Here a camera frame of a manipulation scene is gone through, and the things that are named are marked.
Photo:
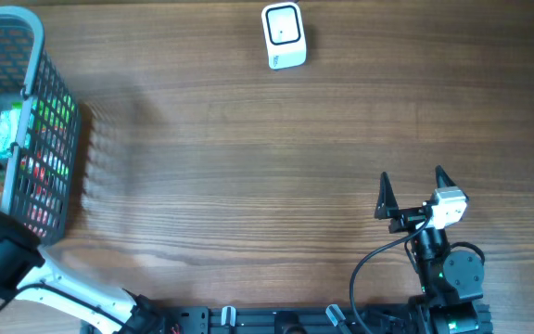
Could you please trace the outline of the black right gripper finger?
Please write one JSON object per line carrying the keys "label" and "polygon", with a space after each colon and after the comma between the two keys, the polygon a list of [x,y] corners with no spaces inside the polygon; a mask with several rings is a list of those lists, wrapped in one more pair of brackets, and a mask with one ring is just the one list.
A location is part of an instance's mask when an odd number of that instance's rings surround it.
{"label": "black right gripper finger", "polygon": [[375,206],[374,218],[378,220],[390,219],[399,215],[399,205],[396,201],[388,173],[380,175],[379,195]]}
{"label": "black right gripper finger", "polygon": [[451,180],[441,165],[435,168],[435,177],[437,182],[437,188],[434,192],[435,200],[469,200],[466,193]]}

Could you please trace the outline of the green snack bag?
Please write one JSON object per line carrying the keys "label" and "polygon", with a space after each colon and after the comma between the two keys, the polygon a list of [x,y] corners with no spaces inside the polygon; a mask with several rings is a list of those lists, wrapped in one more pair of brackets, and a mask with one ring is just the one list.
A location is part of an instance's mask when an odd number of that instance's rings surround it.
{"label": "green snack bag", "polygon": [[8,109],[0,114],[0,160],[9,159],[12,155],[12,144],[16,141],[22,103],[13,102]]}

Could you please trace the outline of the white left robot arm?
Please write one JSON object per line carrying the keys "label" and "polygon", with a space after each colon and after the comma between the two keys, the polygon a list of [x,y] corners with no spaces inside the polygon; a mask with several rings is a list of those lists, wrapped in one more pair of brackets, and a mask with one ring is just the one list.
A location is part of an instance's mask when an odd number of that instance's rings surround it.
{"label": "white left robot arm", "polygon": [[101,285],[53,259],[40,239],[0,211],[0,312],[37,302],[85,323],[82,333],[165,333],[168,321],[143,295]]}

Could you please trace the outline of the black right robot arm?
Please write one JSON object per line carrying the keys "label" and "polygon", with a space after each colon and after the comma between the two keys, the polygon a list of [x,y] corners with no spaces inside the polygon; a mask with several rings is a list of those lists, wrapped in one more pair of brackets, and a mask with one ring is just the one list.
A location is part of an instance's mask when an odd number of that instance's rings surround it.
{"label": "black right robot arm", "polygon": [[422,293],[409,299],[406,333],[491,333],[490,307],[483,298],[485,254],[478,246],[448,241],[446,229],[460,222],[469,197],[441,166],[437,187],[419,207],[402,209],[387,173],[381,173],[375,218],[389,219],[389,232],[407,233],[404,242]]}

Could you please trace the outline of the white barcode scanner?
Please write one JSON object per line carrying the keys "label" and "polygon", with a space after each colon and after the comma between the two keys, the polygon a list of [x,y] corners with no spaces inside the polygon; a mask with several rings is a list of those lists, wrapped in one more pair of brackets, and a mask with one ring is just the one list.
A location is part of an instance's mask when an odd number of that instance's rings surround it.
{"label": "white barcode scanner", "polygon": [[268,65],[274,71],[300,66],[307,59],[306,34],[299,5],[275,3],[261,12]]}

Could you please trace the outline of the dark grey plastic basket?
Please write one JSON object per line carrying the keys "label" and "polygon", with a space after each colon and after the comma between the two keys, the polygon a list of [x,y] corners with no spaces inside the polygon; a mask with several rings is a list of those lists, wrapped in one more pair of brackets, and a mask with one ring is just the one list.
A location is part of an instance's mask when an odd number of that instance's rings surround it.
{"label": "dark grey plastic basket", "polygon": [[0,6],[0,114],[22,103],[0,210],[45,245],[65,233],[81,113],[45,50],[40,19],[20,6]]}

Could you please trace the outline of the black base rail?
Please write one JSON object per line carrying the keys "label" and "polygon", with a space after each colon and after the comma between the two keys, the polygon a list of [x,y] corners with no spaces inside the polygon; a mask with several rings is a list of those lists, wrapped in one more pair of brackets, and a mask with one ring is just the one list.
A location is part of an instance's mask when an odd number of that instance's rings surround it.
{"label": "black base rail", "polygon": [[[183,334],[223,333],[362,333],[363,327],[351,309],[341,309],[334,319],[321,308],[239,308],[232,320],[227,309],[208,307],[168,308],[175,323],[164,331]],[[373,333],[482,333],[494,332],[490,308],[476,304],[471,309],[414,310],[407,304],[376,304],[361,312]]]}

